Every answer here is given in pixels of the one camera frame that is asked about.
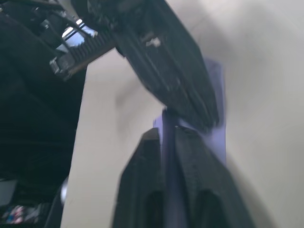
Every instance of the white wall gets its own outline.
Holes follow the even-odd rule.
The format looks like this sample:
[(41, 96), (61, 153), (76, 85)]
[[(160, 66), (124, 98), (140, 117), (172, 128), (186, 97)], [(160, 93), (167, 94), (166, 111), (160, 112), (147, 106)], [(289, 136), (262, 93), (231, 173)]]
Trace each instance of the white wall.
[[(304, 227), (304, 2), (169, 0), (225, 68), (228, 166), (258, 227)], [(112, 51), (87, 72), (63, 228), (109, 227), (119, 175), (162, 106)]]

